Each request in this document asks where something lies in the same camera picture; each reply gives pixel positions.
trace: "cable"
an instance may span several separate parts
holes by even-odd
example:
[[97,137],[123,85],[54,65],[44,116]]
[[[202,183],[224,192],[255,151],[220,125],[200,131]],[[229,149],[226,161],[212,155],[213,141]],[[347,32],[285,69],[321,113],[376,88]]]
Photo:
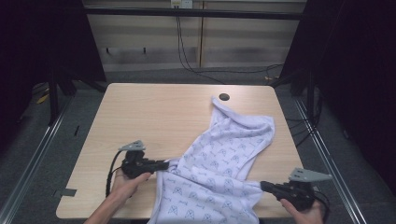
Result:
[[315,193],[318,193],[318,194],[320,194],[321,196],[323,196],[325,198],[326,202],[324,200],[322,200],[321,198],[319,198],[317,195],[314,196],[314,198],[316,200],[318,200],[320,203],[322,203],[323,206],[324,206],[323,223],[326,223],[327,218],[329,217],[329,214],[331,212],[331,210],[330,210],[330,200],[324,193],[322,193],[320,191],[315,191]]
[[289,129],[293,129],[293,128],[295,128],[295,127],[298,127],[298,126],[302,125],[303,123],[304,123],[304,121],[301,120],[301,121],[298,122],[297,124],[294,124],[293,126],[289,127]]
[[[180,43],[181,43],[181,48],[182,48],[182,51],[183,51],[184,60],[185,60],[185,62],[187,64],[187,66],[183,63],[183,61],[181,59]],[[196,71],[190,66],[189,61],[187,60],[186,51],[184,50],[184,42],[183,42],[183,37],[182,37],[182,34],[181,34],[180,17],[177,17],[177,50],[178,50],[178,58],[180,60],[181,65],[184,67],[184,69],[186,69],[186,70],[188,70],[190,72],[193,72],[195,75],[198,75],[198,76],[201,76],[201,77],[210,78],[210,79],[212,79],[214,81],[217,81],[217,82],[219,82],[221,84],[225,84],[225,83],[220,81],[220,80],[218,80],[218,79],[215,79],[213,77],[205,76],[205,75],[203,75],[203,73],[254,74],[254,73],[265,72],[267,74],[267,83],[266,83],[266,85],[268,85],[269,84],[269,80],[270,80],[270,78],[269,78],[270,75],[269,75],[268,71],[283,65],[283,63],[272,64],[272,65],[267,66],[265,69],[256,70],[256,71],[227,71],[227,70]]]
[[315,129],[318,127],[319,119],[320,119],[320,115],[321,115],[321,111],[322,111],[322,104],[323,104],[323,96],[320,94],[318,96],[318,101],[317,101],[317,106],[316,106],[317,114],[313,117],[312,130],[303,138],[303,140],[301,140],[298,144],[295,145],[296,147],[298,147],[300,144],[302,144],[303,141],[305,141],[309,137],[309,135],[311,133],[313,133],[315,131]]
[[285,118],[285,120],[287,120],[287,121],[307,121],[308,119],[288,119],[288,118]]
[[113,177],[114,172],[116,172],[119,168],[113,170],[114,163],[116,163],[117,157],[120,155],[121,151],[119,150],[116,154],[116,156],[113,159],[113,162],[111,162],[110,165],[110,171],[108,172],[107,175],[107,182],[106,182],[106,197],[110,194],[110,186],[111,186],[111,178]]
[[[200,74],[200,73],[198,73],[198,72],[196,72],[196,71],[194,71],[194,70],[192,69],[192,67],[191,67],[190,64],[189,64],[189,61],[187,60],[186,51],[184,50],[184,42],[183,42],[183,37],[182,37],[182,35],[181,35],[180,17],[176,17],[176,20],[177,20],[177,50],[178,50],[178,58],[180,59],[181,65],[182,65],[187,71],[193,72],[193,73],[194,73],[195,75],[197,75],[197,76],[200,76],[200,77],[207,77],[207,78],[210,78],[210,79],[212,79],[212,80],[214,80],[214,81],[216,81],[216,82],[218,82],[218,83],[221,83],[221,84],[225,85],[224,82],[222,82],[222,81],[220,81],[220,80],[218,80],[218,79],[215,79],[215,78],[213,78],[213,77],[209,77],[209,76],[202,75],[202,74]],[[181,47],[182,47],[182,50],[183,50],[184,59],[185,59],[186,64],[187,64],[187,66],[188,66],[189,68],[187,68],[186,65],[183,63],[183,61],[181,60],[181,56],[180,56],[180,54],[181,54],[181,52],[180,52],[180,43],[181,43]]]
[[306,131],[306,129],[304,129],[304,130],[302,130],[302,131],[299,131],[298,133],[294,133],[294,134],[292,134],[291,136],[295,137],[295,136],[297,136],[297,135],[300,135],[300,134],[302,134],[302,133],[305,133],[305,131]]

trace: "black pole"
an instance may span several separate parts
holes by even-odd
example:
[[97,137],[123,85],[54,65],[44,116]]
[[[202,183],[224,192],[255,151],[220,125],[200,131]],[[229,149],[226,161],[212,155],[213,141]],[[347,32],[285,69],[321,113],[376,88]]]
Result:
[[306,104],[307,104],[307,109],[306,109],[306,114],[308,116],[309,121],[311,122],[312,126],[316,128],[316,121],[314,118],[314,102],[315,102],[315,80],[314,80],[314,74],[312,74],[313,71],[309,72],[309,81],[308,81],[308,87],[307,87],[307,94],[306,94]]
[[51,68],[51,70],[49,71],[49,103],[50,103],[49,126],[51,126],[53,121],[55,121],[59,115],[58,88],[57,88],[53,68]]

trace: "white fabric with blue pattern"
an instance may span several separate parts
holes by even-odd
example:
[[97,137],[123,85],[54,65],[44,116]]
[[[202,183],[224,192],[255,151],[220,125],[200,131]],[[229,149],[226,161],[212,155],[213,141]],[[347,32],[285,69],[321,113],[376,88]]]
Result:
[[262,190],[246,181],[257,154],[271,144],[274,121],[243,116],[212,98],[212,120],[181,158],[157,172],[157,200],[148,223],[259,223]]

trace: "wooden table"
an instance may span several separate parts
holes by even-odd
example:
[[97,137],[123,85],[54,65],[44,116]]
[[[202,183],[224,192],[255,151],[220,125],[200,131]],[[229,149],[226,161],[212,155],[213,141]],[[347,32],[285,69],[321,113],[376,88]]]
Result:
[[[74,197],[63,196],[59,218],[86,218],[105,198],[106,177],[118,148],[135,140],[146,146],[146,157],[166,160],[180,157],[208,127],[213,105],[211,96],[237,113],[268,115],[275,119],[274,142],[259,154],[247,177],[273,183],[288,181],[295,167],[303,167],[274,89],[264,86],[111,84],[101,103],[86,142],[67,184]],[[115,167],[120,166],[121,153]],[[149,218],[156,197],[156,176],[115,215],[119,218]],[[255,206],[258,217],[288,217],[276,198],[264,193]]]

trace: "human hand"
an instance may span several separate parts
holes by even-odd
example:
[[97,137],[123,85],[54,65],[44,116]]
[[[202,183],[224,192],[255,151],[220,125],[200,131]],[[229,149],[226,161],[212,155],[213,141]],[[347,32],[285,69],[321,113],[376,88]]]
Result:
[[121,169],[118,169],[110,194],[116,194],[116,198],[123,200],[121,205],[124,205],[126,200],[136,193],[138,185],[148,180],[150,176],[151,173],[144,173],[135,179],[130,179]]
[[297,224],[322,224],[321,204],[318,201],[314,201],[310,209],[306,209],[302,212],[297,209],[286,199],[281,199],[280,203],[285,207],[294,218]]
[[137,191],[137,186],[148,180],[150,176],[151,173],[144,173],[135,179],[129,179],[121,169],[117,170],[111,193],[84,223],[107,223],[125,205],[126,200]]

